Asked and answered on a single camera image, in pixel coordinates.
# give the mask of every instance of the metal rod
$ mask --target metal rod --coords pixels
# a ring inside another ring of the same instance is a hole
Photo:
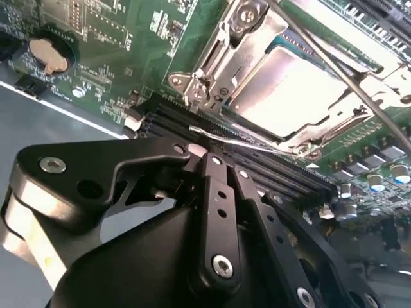
[[[275,11],[282,19],[284,19],[288,25],[296,32],[296,34],[300,35],[301,38],[309,45],[312,50],[314,50],[323,61],[335,72],[335,74],[347,84],[347,86],[364,102],[367,107],[369,107],[374,115],[381,120],[382,123],[387,125],[387,127],[391,130],[391,132],[397,137],[398,141],[400,141],[404,147],[405,151],[408,155],[411,155],[411,141],[408,140],[408,137],[401,131],[401,129],[397,126],[395,122],[393,122],[390,117],[377,105],[374,103],[372,98],[368,96],[367,93],[359,84],[357,84],[346,72],[344,72],[341,67],[335,63],[327,53],[322,49],[321,46],[317,44],[317,42],[311,37],[310,34],[306,33],[306,31],[300,27],[288,14],[280,7],[277,0],[268,0],[271,9]]]

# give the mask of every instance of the capacitor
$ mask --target capacitor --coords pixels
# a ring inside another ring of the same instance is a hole
[[[350,183],[343,183],[340,186],[340,196],[343,199],[351,197],[351,184]]]
[[[337,220],[339,222],[347,220],[347,218],[345,216],[344,208],[334,211],[334,217],[335,217],[335,220]]]
[[[345,218],[346,219],[357,218],[357,204],[345,205]]]
[[[408,167],[404,164],[392,165],[390,167],[392,177],[398,184],[407,184],[411,181],[411,176],[408,174]]]
[[[385,189],[382,175],[369,175],[367,179],[371,191],[379,193]]]

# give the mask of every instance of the silver screw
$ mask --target silver screw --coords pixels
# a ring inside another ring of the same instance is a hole
[[[181,79],[180,79],[180,78],[177,78],[177,77],[172,78],[172,79],[171,79],[171,82],[172,82],[172,84],[174,84],[176,87],[180,87],[180,86],[181,86],[181,83],[182,83]]]
[[[56,157],[44,157],[39,165],[47,173],[63,173],[67,169],[66,163]]]
[[[297,295],[300,302],[304,305],[305,308],[315,308],[314,298],[307,290],[305,290],[305,288],[299,287],[297,289]]]
[[[378,308],[378,304],[375,301],[375,299],[370,295],[370,294],[364,294],[365,298],[368,300],[368,302],[374,307],[374,308]]]
[[[246,174],[246,172],[245,172],[244,170],[241,170],[241,171],[240,171],[240,175],[241,175],[242,177],[244,177],[244,178],[249,178],[249,175]]]
[[[274,196],[274,200],[275,200],[276,202],[280,203],[280,204],[283,204],[283,199],[281,199],[280,196],[275,195],[275,196]]]
[[[213,258],[213,269],[218,276],[231,278],[233,274],[232,264],[229,259],[223,255],[216,255]]]
[[[202,98],[203,97],[203,94],[200,91],[195,91],[193,95],[194,95],[195,98]]]
[[[215,157],[215,156],[211,157],[211,159],[213,160],[213,162],[215,162],[218,165],[222,164],[222,161],[220,159],[218,159],[217,157]]]
[[[241,12],[240,18],[243,22],[250,24],[256,18],[256,14],[252,10],[244,10]]]
[[[174,145],[174,151],[176,151],[178,154],[184,154],[185,150],[182,146],[179,146],[178,144]]]

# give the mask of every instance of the black memory slot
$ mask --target black memory slot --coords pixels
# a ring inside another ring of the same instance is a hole
[[[165,136],[185,143],[196,143],[201,135],[188,130],[189,125],[194,125],[226,138],[247,139],[230,127],[215,123],[204,115],[194,114],[159,96],[152,98],[149,103],[152,107],[139,131],[141,137]],[[337,190],[331,182],[279,155],[232,144],[225,144],[223,151],[253,177],[256,186],[262,191],[276,191],[287,200],[299,203],[304,200],[325,203],[335,197]]]

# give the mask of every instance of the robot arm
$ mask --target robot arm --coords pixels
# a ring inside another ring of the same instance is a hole
[[[129,198],[164,196],[174,208],[100,243],[101,221]],[[261,200],[222,153],[200,158],[172,139],[25,148],[1,218],[3,245],[37,263],[52,308],[384,307],[293,204]]]

